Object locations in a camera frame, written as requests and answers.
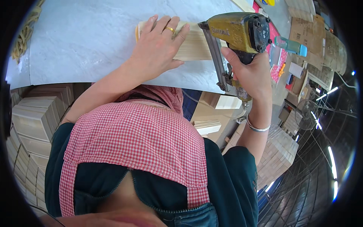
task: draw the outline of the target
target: checkered fabric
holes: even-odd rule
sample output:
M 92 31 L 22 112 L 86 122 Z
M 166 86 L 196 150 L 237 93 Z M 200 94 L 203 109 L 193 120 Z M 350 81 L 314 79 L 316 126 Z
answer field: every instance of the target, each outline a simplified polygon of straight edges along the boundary
M 151 106 L 149 100 L 151 105 L 125 100 L 136 90 L 159 100 L 137 87 L 118 99 L 122 102 L 102 105 L 76 122 L 59 185 L 62 216 L 74 215 L 74 181 L 83 162 L 127 166 L 178 182 L 187 187 L 188 208 L 209 202 L 204 140 L 183 117 L 181 89 L 146 87 L 170 108 Z

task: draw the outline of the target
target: zipper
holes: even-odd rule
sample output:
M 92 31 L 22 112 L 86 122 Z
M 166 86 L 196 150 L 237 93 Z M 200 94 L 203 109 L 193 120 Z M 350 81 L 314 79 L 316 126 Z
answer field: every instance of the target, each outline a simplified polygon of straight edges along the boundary
M 89 194 L 89 193 L 85 193 L 85 192 L 83 192 L 83 191 L 78 191 L 78 190 L 74 190 L 74 191 L 76 191 L 76 192 L 78 192 L 78 193 L 81 193 L 81 194 L 83 194 L 83 195 L 86 195 L 86 196 L 88 196 L 88 197 L 91 197 L 91 198 L 94 198 L 94 199 L 104 199 L 105 197 L 108 197 L 108 196 L 110 196 L 116 189 L 117 189 L 117 187 L 121 184 L 121 182 L 122 182 L 122 180 L 125 178 L 125 176 L 126 176 L 126 174 L 128 173 L 128 172 L 130 172 L 130 170 L 132 170 L 132 168 L 127 168 L 127 171 L 124 173 L 124 175 L 121 177 L 121 179 L 118 181 L 118 183 L 117 183 L 117 185 L 107 194 L 107 195 L 104 195 L 104 196 L 101 196 L 101 197 L 95 197 L 95 196 L 93 196 L 93 195 L 91 195 L 91 194 Z
M 192 208 L 192 209 L 183 209 L 183 210 L 177 210 L 177 211 L 169 211 L 169 210 L 162 210 L 162 209 L 159 209 L 159 208 L 156 208 L 156 207 L 154 207 L 154 206 L 152 206 L 152 205 L 149 205 L 149 204 L 147 204 L 142 198 L 140 198 L 140 196 L 139 196 L 139 193 L 138 193 L 138 191 L 136 190 L 136 178 L 135 177 L 132 177 L 132 181 L 133 181 L 133 183 L 134 183 L 134 189 L 135 189 L 135 192 L 136 192 L 136 195 L 137 195 L 137 197 L 139 198 L 139 200 L 143 203 L 143 204 L 145 204 L 145 205 L 147 205 L 148 207 L 150 207 L 150 208 L 152 208 L 152 209 L 154 209 L 154 210 L 156 210 L 156 211 L 159 211 L 159 212 L 164 212 L 164 213 L 169 213 L 169 214 L 177 214 L 177 213 L 182 213 L 182 212 L 186 212 L 186 211 L 194 211 L 194 210 L 197 210 L 197 209 L 199 209 L 199 208 L 201 208 L 201 207 L 205 207 L 208 203 L 205 203 L 205 204 L 202 204 L 202 205 L 200 205 L 199 207 L 195 207 L 195 208 Z

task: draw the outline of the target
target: cardboard box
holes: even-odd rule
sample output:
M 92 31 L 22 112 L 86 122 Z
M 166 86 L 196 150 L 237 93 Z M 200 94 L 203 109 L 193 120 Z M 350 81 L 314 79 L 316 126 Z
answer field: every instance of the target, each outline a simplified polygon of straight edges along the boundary
M 324 18 L 319 15 L 313 16 L 313 19 L 314 22 L 309 22 L 293 17 L 289 39 L 305 45 L 307 56 L 299 58 L 321 70 L 325 53 L 325 23 Z

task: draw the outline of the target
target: silver bangle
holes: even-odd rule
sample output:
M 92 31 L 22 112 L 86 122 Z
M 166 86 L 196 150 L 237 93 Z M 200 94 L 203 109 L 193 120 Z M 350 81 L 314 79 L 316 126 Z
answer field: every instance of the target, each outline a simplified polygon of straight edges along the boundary
M 265 129 L 257 129 L 257 128 L 255 128 L 251 123 L 250 123 L 250 121 L 249 121 L 249 119 L 248 119 L 248 115 L 247 115 L 247 117 L 246 117 L 246 120 L 247 120 L 247 124 L 248 124 L 248 126 L 249 126 L 249 128 L 250 129 L 252 129 L 253 131 L 256 131 L 256 132 L 263 132 L 263 131 L 267 131 L 269 128 L 270 128 L 270 126 L 271 125 L 269 125 L 267 128 L 265 128 Z

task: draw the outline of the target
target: nail gun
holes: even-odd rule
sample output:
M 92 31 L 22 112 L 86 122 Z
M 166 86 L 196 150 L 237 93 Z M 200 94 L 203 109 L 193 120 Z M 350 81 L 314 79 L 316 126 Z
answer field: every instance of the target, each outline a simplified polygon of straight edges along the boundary
M 256 53 L 263 53 L 270 39 L 269 23 L 271 20 L 259 13 L 233 12 L 215 15 L 199 23 L 211 51 L 221 90 L 229 92 L 228 86 L 236 87 L 237 97 L 242 100 L 243 108 L 248 107 L 252 97 L 241 87 L 238 80 L 232 78 L 232 67 L 221 54 L 221 42 L 227 42 L 240 61 L 247 65 Z

